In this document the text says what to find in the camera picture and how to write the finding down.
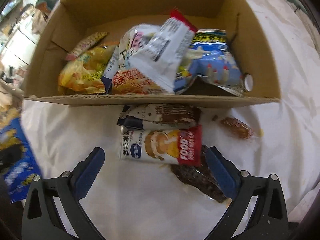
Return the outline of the white red food packet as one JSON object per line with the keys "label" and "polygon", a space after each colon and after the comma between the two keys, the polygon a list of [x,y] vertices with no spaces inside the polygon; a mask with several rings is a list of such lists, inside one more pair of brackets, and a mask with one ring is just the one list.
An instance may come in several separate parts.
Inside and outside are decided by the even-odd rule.
{"label": "white red food packet", "polygon": [[119,158],[173,165],[201,164],[202,126],[186,129],[128,130],[122,133]]}

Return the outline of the white grey snack packet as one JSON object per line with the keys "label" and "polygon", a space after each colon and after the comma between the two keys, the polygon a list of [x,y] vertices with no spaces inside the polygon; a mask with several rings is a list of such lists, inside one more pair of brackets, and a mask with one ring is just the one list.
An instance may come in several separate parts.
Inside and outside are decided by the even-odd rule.
{"label": "white grey snack packet", "polygon": [[129,63],[168,93],[174,92],[178,67],[197,28],[177,9]]}

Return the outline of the dark seaweed snack packet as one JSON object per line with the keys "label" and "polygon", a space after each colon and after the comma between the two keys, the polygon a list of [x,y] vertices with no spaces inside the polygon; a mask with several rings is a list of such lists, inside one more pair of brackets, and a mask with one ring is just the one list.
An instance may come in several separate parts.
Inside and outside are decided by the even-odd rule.
{"label": "dark seaweed snack packet", "polygon": [[170,165],[170,170],[178,180],[185,185],[193,186],[209,198],[218,203],[223,203],[227,200],[227,197],[223,194],[219,184],[207,165],[206,150],[208,150],[208,147],[202,145],[200,166]]}

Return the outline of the yellow blue snack bag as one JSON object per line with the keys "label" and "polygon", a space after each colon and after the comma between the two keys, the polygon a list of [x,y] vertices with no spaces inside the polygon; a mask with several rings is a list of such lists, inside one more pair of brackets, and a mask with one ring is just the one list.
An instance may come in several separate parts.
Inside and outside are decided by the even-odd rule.
{"label": "yellow blue snack bag", "polygon": [[24,134],[19,117],[1,129],[1,176],[11,203],[27,197],[29,186],[41,171]]}

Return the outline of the small brown candy wrapper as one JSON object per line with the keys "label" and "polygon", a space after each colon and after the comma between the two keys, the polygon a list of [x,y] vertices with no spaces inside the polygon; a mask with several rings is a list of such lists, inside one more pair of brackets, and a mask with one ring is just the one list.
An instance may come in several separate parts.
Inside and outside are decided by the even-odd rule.
{"label": "small brown candy wrapper", "polygon": [[253,137],[253,129],[237,118],[226,117],[220,120],[220,124],[240,139],[249,139]]}

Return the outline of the yellow chips bag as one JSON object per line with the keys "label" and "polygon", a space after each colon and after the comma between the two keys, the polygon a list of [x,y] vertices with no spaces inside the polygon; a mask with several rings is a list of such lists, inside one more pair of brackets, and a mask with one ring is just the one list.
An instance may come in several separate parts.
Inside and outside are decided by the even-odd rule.
{"label": "yellow chips bag", "polygon": [[84,52],[75,60],[69,61],[59,74],[58,85],[78,94],[106,92],[101,77],[116,48],[116,45],[103,44]]}

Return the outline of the brown white chocolate bar packet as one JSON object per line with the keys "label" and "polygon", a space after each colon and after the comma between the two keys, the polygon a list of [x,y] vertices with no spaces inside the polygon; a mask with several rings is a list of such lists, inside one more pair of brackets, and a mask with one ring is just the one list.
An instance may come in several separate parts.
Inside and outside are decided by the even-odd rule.
{"label": "brown white chocolate bar packet", "polygon": [[125,105],[117,125],[136,130],[164,130],[194,127],[199,123],[201,110],[184,104]]}

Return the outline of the cardboard box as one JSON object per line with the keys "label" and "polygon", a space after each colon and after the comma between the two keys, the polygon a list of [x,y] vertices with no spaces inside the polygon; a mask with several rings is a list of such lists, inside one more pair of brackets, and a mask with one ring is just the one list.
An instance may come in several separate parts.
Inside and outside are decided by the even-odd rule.
{"label": "cardboard box", "polygon": [[25,98],[222,108],[281,95],[248,0],[59,0],[34,51]]}

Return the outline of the beige wafer bar packet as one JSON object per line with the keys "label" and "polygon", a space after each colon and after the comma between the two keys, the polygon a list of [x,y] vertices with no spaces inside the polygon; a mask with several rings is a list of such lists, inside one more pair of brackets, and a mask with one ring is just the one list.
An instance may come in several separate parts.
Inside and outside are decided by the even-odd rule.
{"label": "beige wafer bar packet", "polygon": [[89,35],[86,38],[83,38],[75,47],[74,49],[69,52],[65,60],[66,61],[73,61],[78,58],[81,54],[92,48],[95,44],[97,44],[100,40],[102,40],[105,36],[108,35],[108,32],[96,32]]}

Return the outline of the white red snack bag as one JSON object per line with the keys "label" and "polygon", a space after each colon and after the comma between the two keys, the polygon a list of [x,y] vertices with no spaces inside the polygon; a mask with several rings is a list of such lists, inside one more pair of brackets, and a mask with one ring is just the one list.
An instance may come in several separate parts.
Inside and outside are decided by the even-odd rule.
{"label": "white red snack bag", "polygon": [[129,29],[119,42],[119,68],[112,79],[112,94],[163,94],[166,91],[129,63],[129,58],[144,48],[159,25],[139,24]]}

